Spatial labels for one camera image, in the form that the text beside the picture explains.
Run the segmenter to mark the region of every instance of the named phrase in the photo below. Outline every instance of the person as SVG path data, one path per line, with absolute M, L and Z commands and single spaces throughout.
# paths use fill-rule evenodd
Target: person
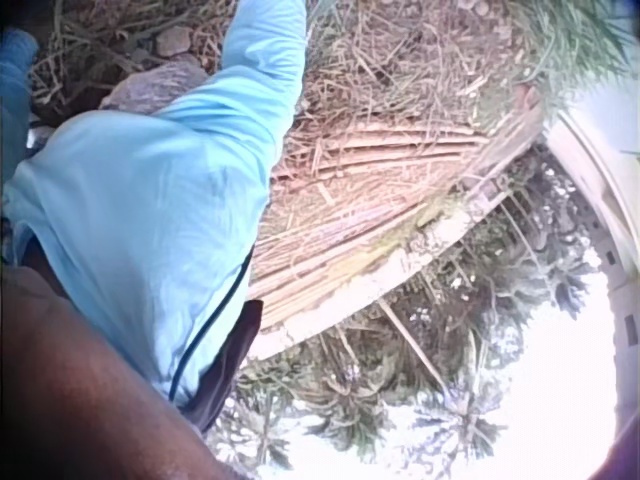
M 259 327 L 249 265 L 301 93 L 305 2 L 240 0 L 205 84 L 153 115 L 72 118 L 28 160 L 37 43 L 15 27 L 0 47 L 3 423 L 65 477 L 226 478 L 184 418 L 211 427 Z

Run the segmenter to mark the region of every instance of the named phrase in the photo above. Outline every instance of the sky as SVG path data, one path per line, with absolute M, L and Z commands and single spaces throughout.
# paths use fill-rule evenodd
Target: sky
M 614 321 L 606 281 L 604 274 L 588 278 L 590 293 L 577 321 L 550 305 L 538 310 L 526 333 L 525 353 L 511 367 L 510 392 L 488 418 L 509 428 L 496 443 L 494 457 L 462 465 L 454 480 L 585 480 L 602 464 L 616 421 Z M 402 418 L 402 412 L 396 413 L 396 419 Z M 294 439 L 289 453 L 294 471 L 265 467 L 261 478 L 406 478 L 406 473 L 363 465 L 355 455 L 339 453 L 313 436 Z

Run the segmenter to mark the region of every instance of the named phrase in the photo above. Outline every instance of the black strap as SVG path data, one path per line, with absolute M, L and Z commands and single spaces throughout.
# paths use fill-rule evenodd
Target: black strap
M 171 380 L 171 389 L 169 390 L 169 401 L 171 403 L 173 403 L 173 400 L 176 396 L 178 385 L 180 385 L 180 380 L 182 379 L 182 374 L 184 373 L 184 369 L 187 368 L 187 364 L 189 363 L 189 360 L 191 360 L 193 353 L 196 351 L 196 348 L 198 348 L 198 346 L 200 345 L 200 342 L 202 342 L 202 339 L 204 338 L 204 336 L 207 334 L 211 326 L 218 319 L 222 311 L 227 307 L 227 304 L 231 301 L 231 298 L 235 295 L 236 291 L 238 290 L 238 287 L 240 286 L 240 282 L 242 282 L 242 279 L 244 278 L 244 276 L 247 273 L 247 270 L 249 269 L 249 264 L 251 263 L 252 255 L 253 255 L 253 247 L 251 247 L 251 250 L 249 251 L 247 258 L 244 259 L 244 262 L 242 263 L 242 267 L 240 267 L 240 273 L 238 273 L 236 280 L 233 282 L 233 285 L 231 285 L 231 288 L 229 289 L 225 297 L 220 302 L 220 305 L 218 305 L 218 307 L 214 310 L 213 314 L 207 319 L 207 321 L 204 323 L 202 328 L 200 328 L 197 335 L 195 336 L 193 341 L 189 344 L 184 354 L 182 355 L 182 358 L 178 363 L 178 368 L 176 368 L 176 373 L 173 375 L 173 380 Z

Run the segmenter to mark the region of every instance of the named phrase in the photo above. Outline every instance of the shirt sleeve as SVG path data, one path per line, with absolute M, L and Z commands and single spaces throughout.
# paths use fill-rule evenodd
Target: shirt sleeve
M 268 182 L 302 90 L 305 48 L 304 0 L 240 0 L 221 70 L 157 116 L 210 135 Z

